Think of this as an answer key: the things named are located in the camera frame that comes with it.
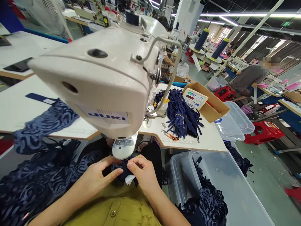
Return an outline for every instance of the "white fan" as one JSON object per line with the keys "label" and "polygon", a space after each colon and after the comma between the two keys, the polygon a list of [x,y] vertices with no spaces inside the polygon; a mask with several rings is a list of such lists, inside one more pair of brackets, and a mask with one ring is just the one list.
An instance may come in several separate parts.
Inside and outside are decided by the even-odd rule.
{"label": "white fan", "polygon": [[62,35],[65,30],[66,19],[61,12],[65,10],[62,0],[14,0],[19,7],[25,8],[49,32]]}

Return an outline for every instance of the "white plastic bag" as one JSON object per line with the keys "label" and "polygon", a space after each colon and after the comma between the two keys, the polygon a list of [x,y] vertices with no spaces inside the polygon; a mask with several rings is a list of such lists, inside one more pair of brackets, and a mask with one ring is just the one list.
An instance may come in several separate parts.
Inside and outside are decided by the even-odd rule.
{"label": "white plastic bag", "polygon": [[[169,67],[170,73],[173,73],[173,66]],[[186,78],[189,72],[189,65],[187,63],[179,63],[176,75],[182,78]]]}
{"label": "white plastic bag", "polygon": [[225,83],[220,78],[214,78],[209,84],[211,91],[216,92],[225,86]]}

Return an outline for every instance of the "scissors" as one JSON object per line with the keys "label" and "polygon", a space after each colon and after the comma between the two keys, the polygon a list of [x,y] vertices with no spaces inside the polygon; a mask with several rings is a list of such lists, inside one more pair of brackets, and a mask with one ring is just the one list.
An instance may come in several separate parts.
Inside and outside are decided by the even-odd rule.
{"label": "scissors", "polygon": [[161,133],[163,133],[165,136],[169,137],[173,141],[178,141],[177,137],[174,137],[173,135],[171,135],[170,133],[166,132],[165,130],[162,130]]}

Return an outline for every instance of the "ceiling light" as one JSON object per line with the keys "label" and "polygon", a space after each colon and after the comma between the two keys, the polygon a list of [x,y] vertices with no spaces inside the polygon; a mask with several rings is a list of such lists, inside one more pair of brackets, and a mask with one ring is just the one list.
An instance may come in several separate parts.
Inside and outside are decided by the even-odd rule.
{"label": "ceiling light", "polygon": [[218,22],[218,21],[201,20],[201,19],[199,19],[198,21],[200,21],[200,22],[205,22],[205,23],[212,23],[212,24],[225,25],[225,23],[223,23],[223,22]]}
{"label": "ceiling light", "polygon": [[153,0],[150,0],[150,2],[151,2],[151,3],[154,3],[154,4],[156,4],[156,5],[160,5],[160,3],[155,2],[155,1],[153,1]]}
{"label": "ceiling light", "polygon": [[[202,13],[200,16],[215,17],[265,17],[267,13]],[[277,18],[301,18],[301,14],[296,13],[273,13],[270,17]]]}
{"label": "ceiling light", "polygon": [[234,21],[232,21],[232,20],[229,20],[229,19],[226,19],[225,17],[223,17],[223,16],[219,16],[221,19],[223,19],[224,21],[227,21],[228,23],[230,23],[230,24],[232,24],[232,25],[234,25],[234,26],[238,26],[238,23],[235,23]]}

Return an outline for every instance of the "plastic lid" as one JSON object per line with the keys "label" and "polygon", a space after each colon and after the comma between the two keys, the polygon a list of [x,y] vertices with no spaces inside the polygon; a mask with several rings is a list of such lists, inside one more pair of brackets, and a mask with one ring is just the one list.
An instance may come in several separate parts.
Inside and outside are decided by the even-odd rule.
{"label": "plastic lid", "polygon": [[169,99],[168,99],[168,98],[164,100],[164,103],[165,103],[165,104],[167,104],[168,102],[169,102]]}
{"label": "plastic lid", "polygon": [[224,104],[230,108],[229,113],[243,134],[250,134],[254,132],[254,124],[236,103],[232,101],[226,101]]}
{"label": "plastic lid", "polygon": [[220,119],[216,120],[215,126],[219,131],[220,136],[225,141],[245,140],[245,136],[232,118],[230,112],[225,114]]}

